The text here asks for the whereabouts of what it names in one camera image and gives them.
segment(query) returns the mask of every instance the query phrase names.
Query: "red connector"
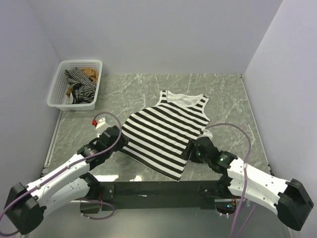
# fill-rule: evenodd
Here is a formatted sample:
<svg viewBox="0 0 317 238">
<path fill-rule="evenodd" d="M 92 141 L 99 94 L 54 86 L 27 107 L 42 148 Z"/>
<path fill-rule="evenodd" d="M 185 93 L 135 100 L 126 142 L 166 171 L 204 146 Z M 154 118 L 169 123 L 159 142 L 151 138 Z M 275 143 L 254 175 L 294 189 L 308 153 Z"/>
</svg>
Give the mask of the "red connector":
<svg viewBox="0 0 317 238">
<path fill-rule="evenodd" d="M 92 125 L 97 126 L 97 121 L 93 120 Z"/>
</svg>

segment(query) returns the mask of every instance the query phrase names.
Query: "tank top strap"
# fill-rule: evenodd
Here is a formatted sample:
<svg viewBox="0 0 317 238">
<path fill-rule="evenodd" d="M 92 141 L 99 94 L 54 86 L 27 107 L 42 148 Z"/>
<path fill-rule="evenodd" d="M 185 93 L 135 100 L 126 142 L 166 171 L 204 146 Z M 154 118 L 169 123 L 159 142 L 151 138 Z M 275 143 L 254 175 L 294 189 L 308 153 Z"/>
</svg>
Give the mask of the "tank top strap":
<svg viewBox="0 0 317 238">
<path fill-rule="evenodd" d="M 204 118 L 206 118 L 208 121 L 210 121 L 210 119 L 208 118 L 208 116 L 205 114 L 205 107 L 207 105 L 209 101 L 209 98 L 206 95 L 202 95 L 200 100 L 197 101 L 197 103 L 191 107 L 188 107 L 188 109 L 200 113 L 202 114 L 202 116 Z"/>
<path fill-rule="evenodd" d="M 167 91 L 166 90 L 161 90 L 159 93 L 159 101 L 157 104 L 160 103 L 167 103 Z"/>
</svg>

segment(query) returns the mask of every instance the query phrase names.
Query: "white plastic panel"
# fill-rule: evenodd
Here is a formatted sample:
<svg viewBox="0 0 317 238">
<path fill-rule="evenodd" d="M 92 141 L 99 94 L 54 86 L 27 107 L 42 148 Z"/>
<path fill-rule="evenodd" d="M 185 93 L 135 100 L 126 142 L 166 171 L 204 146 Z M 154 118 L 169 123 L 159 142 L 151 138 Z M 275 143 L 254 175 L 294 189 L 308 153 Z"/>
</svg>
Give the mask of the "white plastic panel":
<svg viewBox="0 0 317 238">
<path fill-rule="evenodd" d="M 75 199 L 85 197 L 88 191 L 89 187 L 83 179 L 78 178 L 74 182 L 70 182 L 45 202 L 47 209 L 44 211 L 44 216 L 48 216 L 51 212 Z"/>
<path fill-rule="evenodd" d="M 96 126 L 97 135 L 102 134 L 108 127 L 110 127 L 110 125 L 107 124 L 105 117 L 99 119 Z"/>
<path fill-rule="evenodd" d="M 53 170 L 46 176 L 31 182 L 27 184 L 28 190 L 34 188 L 35 186 L 39 185 L 43 181 L 49 179 L 50 177 L 56 175 L 59 171 L 61 171 L 65 167 L 69 167 L 69 165 L 75 161 L 78 161 L 82 159 L 82 155 L 73 155 L 71 159 L 69 159 L 66 163 L 58 167 L 57 169 Z M 57 191 L 59 191 L 61 188 L 63 188 L 65 185 L 67 185 L 69 182 L 73 182 L 75 179 L 77 179 L 79 176 L 87 173 L 90 169 L 89 164 L 86 163 L 86 161 L 82 161 L 77 165 L 74 165 L 67 169 L 65 172 L 60 174 L 58 177 L 47 183 L 46 185 L 40 187 L 40 189 L 37 189 L 36 191 L 32 192 L 31 195 L 38 196 L 37 202 L 40 206 L 45 205 L 45 202 L 52 197 Z"/>
<path fill-rule="evenodd" d="M 243 183 L 238 180 L 232 180 L 231 185 L 228 187 L 229 191 L 232 193 L 232 195 L 235 196 L 241 196 L 242 190 L 243 190 Z M 266 197 L 265 194 L 262 194 L 259 190 L 254 189 L 251 186 L 247 186 L 245 198 L 256 202 L 259 205 L 262 205 L 263 207 L 266 207 L 267 209 L 271 210 L 277 215 L 277 209 L 274 206 L 274 202 Z"/>
<path fill-rule="evenodd" d="M 233 160 L 230 164 L 231 168 L 228 169 L 228 176 L 241 182 L 241 187 L 244 183 L 244 170 L 243 160 L 238 158 Z M 262 197 L 270 199 L 274 203 L 278 203 L 280 197 L 279 192 L 284 192 L 287 188 L 286 180 L 276 178 L 269 174 L 262 172 L 247 164 L 247 176 L 248 176 L 248 187 L 253 189 L 250 192 L 256 192 L 262 194 Z"/>
</svg>

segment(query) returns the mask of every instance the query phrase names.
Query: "striped tank top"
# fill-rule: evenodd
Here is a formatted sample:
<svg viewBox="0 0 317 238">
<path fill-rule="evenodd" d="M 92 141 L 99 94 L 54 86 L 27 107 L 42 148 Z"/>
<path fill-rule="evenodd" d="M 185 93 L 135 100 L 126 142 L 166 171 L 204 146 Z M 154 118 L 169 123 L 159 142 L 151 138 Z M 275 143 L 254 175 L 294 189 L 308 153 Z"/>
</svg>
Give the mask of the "striped tank top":
<svg viewBox="0 0 317 238">
<path fill-rule="evenodd" d="M 181 156 L 189 139 L 196 140 L 209 123 L 209 98 L 161 91 L 159 102 L 132 114 L 122 126 L 129 143 L 121 152 L 179 181 L 187 163 Z"/>
</svg>

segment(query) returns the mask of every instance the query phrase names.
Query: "white wall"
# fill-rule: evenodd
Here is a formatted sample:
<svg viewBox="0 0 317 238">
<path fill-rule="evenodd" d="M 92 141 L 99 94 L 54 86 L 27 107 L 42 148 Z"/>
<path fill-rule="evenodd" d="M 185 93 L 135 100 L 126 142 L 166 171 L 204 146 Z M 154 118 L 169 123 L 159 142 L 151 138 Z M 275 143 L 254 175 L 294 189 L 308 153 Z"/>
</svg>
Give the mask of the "white wall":
<svg viewBox="0 0 317 238">
<path fill-rule="evenodd" d="M 58 56 L 28 2 L 0 1 L 0 208 L 9 189 L 38 178 L 58 111 L 46 105 Z M 8 221 L 1 223 L 9 232 Z"/>
<path fill-rule="evenodd" d="M 282 0 L 28 0 L 62 60 L 244 73 Z"/>
<path fill-rule="evenodd" d="M 273 171 L 317 204 L 317 1 L 284 0 L 245 73 Z M 301 238 L 317 236 L 317 208 Z"/>
</svg>

